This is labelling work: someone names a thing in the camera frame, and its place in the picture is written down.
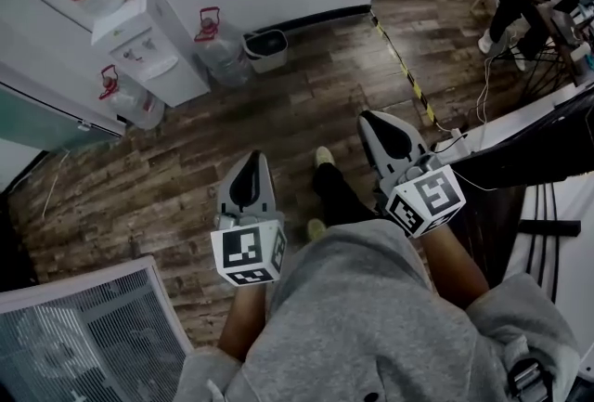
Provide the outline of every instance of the yellow and black striped tape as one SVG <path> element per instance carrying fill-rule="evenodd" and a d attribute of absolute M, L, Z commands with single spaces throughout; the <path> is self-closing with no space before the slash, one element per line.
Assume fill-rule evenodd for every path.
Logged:
<path fill-rule="evenodd" d="M 431 120 L 431 122 L 433 124 L 435 124 L 439 128 L 442 128 L 440 126 L 440 124 L 437 122 L 437 118 L 435 117 L 435 113 L 433 112 L 433 109 L 431 108 L 431 105 L 429 104 L 429 102 L 427 101 L 427 98 L 425 97 L 425 95 L 423 94 L 422 90 L 420 89 L 419 84 L 417 83 L 417 81 L 415 80 L 415 78 L 412 76 L 412 73 L 410 73 L 410 70 L 408 69 L 407 65 L 405 64 L 405 62 L 400 57 L 400 54 L 398 54 L 398 51 L 394 47 L 394 44 L 392 44 L 392 41 L 390 40 L 390 37 L 388 36 L 388 34 L 386 33 L 386 31 L 382 28 L 382 26 L 380 24 L 380 21 L 378 20 L 377 16 L 375 14 L 373 14 L 373 11 L 369 11 L 369 13 L 371 14 L 371 21 L 373 22 L 373 25 L 375 26 L 376 30 L 378 31 L 378 33 L 380 34 L 380 36 L 383 38 L 383 40 L 385 41 L 385 43 L 388 45 L 388 48 L 390 50 L 390 53 L 392 54 L 392 56 L 394 58 L 396 58 L 398 60 L 398 62 L 400 62 L 400 67 L 402 68 L 402 72 L 407 77 L 407 79 L 410 82 L 410 84 L 412 85 L 412 89 L 415 91 L 415 95 L 420 100 L 420 103 L 422 103 L 423 108 L 427 112 L 427 116 L 429 117 L 429 119 Z"/>

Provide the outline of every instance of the mesh panel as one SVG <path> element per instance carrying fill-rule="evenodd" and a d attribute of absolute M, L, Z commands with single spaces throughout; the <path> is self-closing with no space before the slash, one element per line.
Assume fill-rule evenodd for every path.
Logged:
<path fill-rule="evenodd" d="M 171 401 L 184 357 L 147 270 L 0 315 L 0 382 L 17 402 Z"/>

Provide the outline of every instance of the gray sweatshirt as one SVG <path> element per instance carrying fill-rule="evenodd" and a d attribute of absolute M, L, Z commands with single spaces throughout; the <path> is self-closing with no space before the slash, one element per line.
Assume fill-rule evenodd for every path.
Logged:
<path fill-rule="evenodd" d="M 174 402 L 502 401 L 529 352 L 565 399 L 574 336 L 523 275 L 465 312 L 432 289 L 403 231 L 385 220 L 331 228 L 276 286 L 245 363 L 218 349 L 187 357 Z"/>

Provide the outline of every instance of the white frame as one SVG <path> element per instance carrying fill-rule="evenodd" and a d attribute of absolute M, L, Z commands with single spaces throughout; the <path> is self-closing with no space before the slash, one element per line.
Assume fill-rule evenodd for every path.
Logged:
<path fill-rule="evenodd" d="M 140 270 L 148 271 L 148 279 L 152 285 L 157 300 L 161 305 L 163 314 L 167 318 L 170 328 L 174 332 L 175 339 L 182 346 L 186 354 L 193 351 L 194 347 L 189 341 L 184 328 L 174 311 L 167 291 L 159 275 L 159 269 L 152 256 L 146 256 L 125 262 L 116 266 L 110 266 L 94 272 L 79 275 L 60 281 L 52 281 L 43 285 L 14 290 L 12 292 L 0 293 L 0 314 L 16 311 L 35 305 L 42 305 L 58 298 L 89 290 L 98 285 L 108 283 L 115 279 L 125 277 Z"/>

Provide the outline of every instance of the white trash bin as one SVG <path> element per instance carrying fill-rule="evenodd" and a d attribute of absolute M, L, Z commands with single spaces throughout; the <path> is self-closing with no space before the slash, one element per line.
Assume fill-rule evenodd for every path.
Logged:
<path fill-rule="evenodd" d="M 287 63 L 289 43 L 282 31 L 246 34 L 243 48 L 258 73 L 272 71 Z"/>

